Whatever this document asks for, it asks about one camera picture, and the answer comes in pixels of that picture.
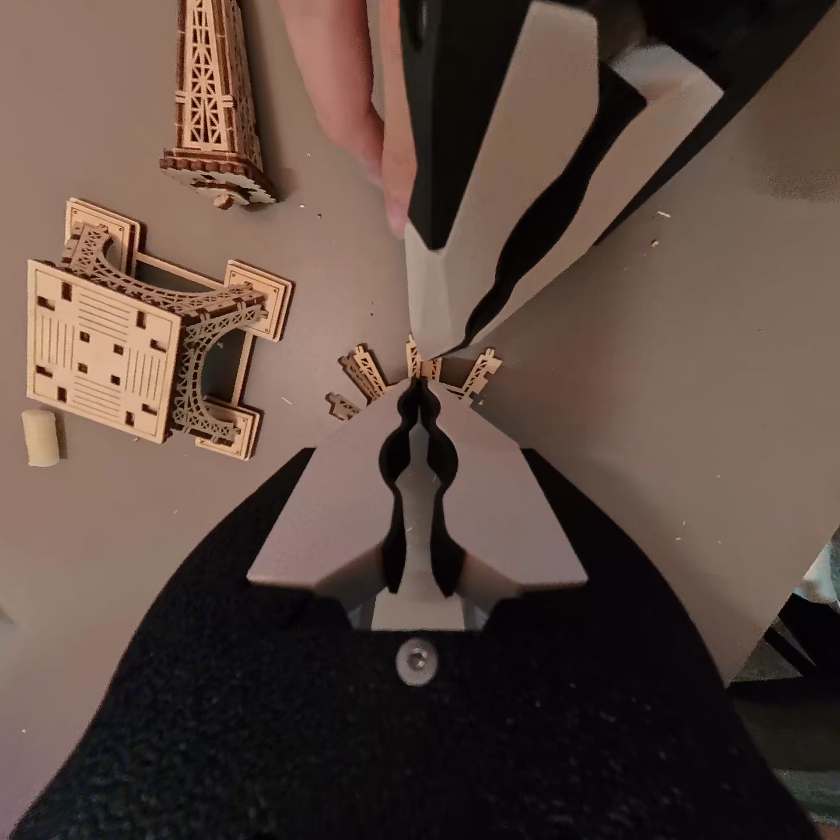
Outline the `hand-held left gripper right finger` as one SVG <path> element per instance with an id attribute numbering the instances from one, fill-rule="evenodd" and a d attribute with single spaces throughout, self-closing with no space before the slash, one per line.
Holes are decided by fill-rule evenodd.
<path id="1" fill-rule="evenodd" d="M 578 587 L 587 573 L 519 445 L 434 382 L 423 381 L 434 495 L 437 588 L 486 614 L 507 599 Z"/>

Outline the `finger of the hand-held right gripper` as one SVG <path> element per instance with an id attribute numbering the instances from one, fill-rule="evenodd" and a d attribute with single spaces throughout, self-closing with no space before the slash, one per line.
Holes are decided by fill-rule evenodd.
<path id="1" fill-rule="evenodd" d="M 445 245 L 404 232 L 411 333 L 424 358 L 459 348 L 510 232 L 563 171 L 599 100 L 597 21 L 531 2 Z"/>
<path id="2" fill-rule="evenodd" d="M 460 348 L 582 257 L 723 93 L 669 46 L 630 49 L 601 65 L 598 81 L 590 127 L 507 237 L 494 283 L 471 312 Z"/>

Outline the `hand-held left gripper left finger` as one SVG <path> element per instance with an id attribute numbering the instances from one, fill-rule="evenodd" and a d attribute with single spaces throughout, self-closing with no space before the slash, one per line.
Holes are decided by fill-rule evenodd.
<path id="1" fill-rule="evenodd" d="M 397 480 L 411 462 L 416 380 L 404 380 L 311 455 L 248 581 L 316 595 L 397 592 L 406 563 Z"/>

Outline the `wooden tower spire model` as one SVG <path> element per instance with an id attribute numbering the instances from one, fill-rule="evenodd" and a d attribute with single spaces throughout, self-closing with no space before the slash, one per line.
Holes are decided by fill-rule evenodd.
<path id="1" fill-rule="evenodd" d="M 279 200 L 264 171 L 241 9 L 178 2 L 175 145 L 160 159 L 164 173 L 224 211 Z"/>

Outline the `person's right hand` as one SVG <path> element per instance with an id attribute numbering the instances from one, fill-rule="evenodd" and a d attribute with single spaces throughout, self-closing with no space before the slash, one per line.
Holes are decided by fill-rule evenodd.
<path id="1" fill-rule="evenodd" d="M 417 157 L 399 2 L 379 2 L 379 75 L 375 75 L 366 2 L 279 1 L 279 7 L 322 130 L 382 189 L 388 223 L 394 236 L 402 239 Z"/>

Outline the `wooden tower base model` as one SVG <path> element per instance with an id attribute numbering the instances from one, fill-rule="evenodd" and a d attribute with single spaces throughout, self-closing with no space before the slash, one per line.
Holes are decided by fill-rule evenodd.
<path id="1" fill-rule="evenodd" d="M 27 396 L 154 444 L 181 432 L 249 460 L 263 417 L 243 402 L 255 341 L 281 340 L 296 286 L 236 259 L 211 278 L 149 254 L 145 233 L 67 201 L 59 262 L 28 262 Z"/>

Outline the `pale wax stick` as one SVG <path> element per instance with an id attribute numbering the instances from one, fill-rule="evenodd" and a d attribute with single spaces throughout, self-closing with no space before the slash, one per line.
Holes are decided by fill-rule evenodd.
<path id="1" fill-rule="evenodd" d="M 21 417 L 28 465 L 37 468 L 56 466 L 60 462 L 56 415 L 46 409 L 28 409 Z"/>

